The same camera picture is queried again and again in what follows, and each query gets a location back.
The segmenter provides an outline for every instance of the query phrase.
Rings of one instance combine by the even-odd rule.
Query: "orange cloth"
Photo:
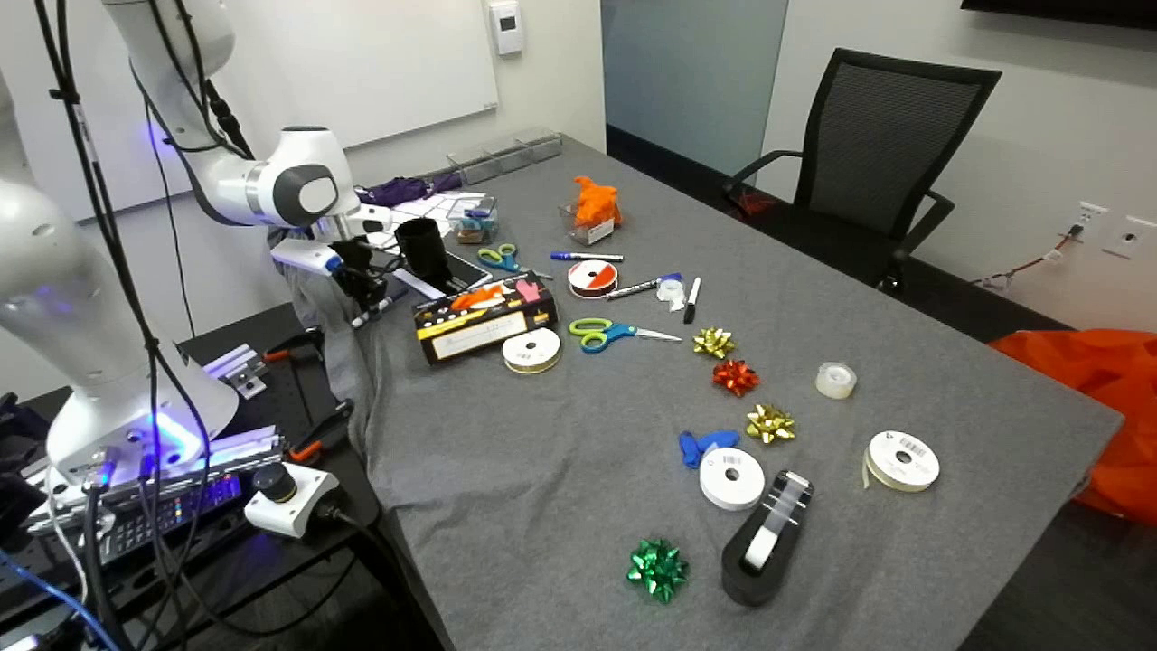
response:
[[[1157,338],[1119,330],[1013,333],[995,349],[1125,418],[1092,468],[1081,503],[1157,526]]]
[[[575,197],[575,228],[595,228],[604,221],[622,224],[617,212],[617,190],[613,185],[595,185],[588,177],[578,177],[578,197]]]

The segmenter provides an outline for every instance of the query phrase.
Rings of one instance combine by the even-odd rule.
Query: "tape roll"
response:
[[[817,368],[817,391],[830,402],[845,402],[857,391],[857,373],[849,366],[824,362]]]
[[[743,512],[763,496],[763,468],[742,450],[707,450],[699,462],[699,490],[719,512]]]
[[[569,272],[569,287],[578,298],[607,298],[617,287],[617,269],[607,261],[578,261]]]
[[[555,362],[561,351],[565,342],[553,330],[529,330],[503,344],[503,362],[514,377],[538,377]]]
[[[924,491],[940,477],[940,460],[924,442],[902,432],[882,432],[865,454],[865,490],[867,477],[892,491]]]

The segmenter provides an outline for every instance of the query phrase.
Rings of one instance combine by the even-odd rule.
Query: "wall outlet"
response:
[[[1098,251],[1105,257],[1134,261],[1148,239],[1157,239],[1157,221],[1125,214],[1125,221],[1105,228]]]
[[[1111,206],[1076,204],[1076,214],[1062,224],[1062,233],[1081,228],[1081,243],[1094,243],[1111,221]]]

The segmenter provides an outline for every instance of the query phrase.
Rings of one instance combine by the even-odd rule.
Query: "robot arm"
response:
[[[259,165],[208,120],[206,80],[232,56],[232,26],[206,0],[103,0],[146,103],[168,133],[196,198],[225,224],[306,228],[356,214],[352,166],[332,131],[284,131]]]

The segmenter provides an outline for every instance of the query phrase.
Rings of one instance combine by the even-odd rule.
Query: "white wall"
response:
[[[449,151],[473,151],[493,143],[511,143],[511,133],[529,128],[565,131],[588,148],[604,148],[601,4],[523,0],[519,13],[529,36],[523,56],[503,62],[494,60],[500,109],[493,116],[354,148],[352,169],[356,185],[442,169]],[[162,206],[123,214],[118,224],[152,325],[162,338],[184,342],[189,325],[177,298]],[[177,228],[199,330],[217,330],[290,301],[281,279],[262,257],[259,233],[219,228],[206,221],[189,197],[177,198]],[[0,333],[0,391],[33,398],[50,388],[60,388],[58,373],[48,368],[48,362],[38,362],[23,342]]]
[[[1157,32],[972,15],[957,0],[790,4],[765,116],[765,148],[804,143],[830,46],[1002,70],[969,143],[940,177],[957,212],[919,251],[978,279],[1046,254],[1081,198],[1157,218]],[[1092,330],[1157,330],[1157,233],[1134,261],[1098,251],[1017,277],[1006,298]]]
[[[719,174],[758,156],[789,0],[604,0],[607,124]]]

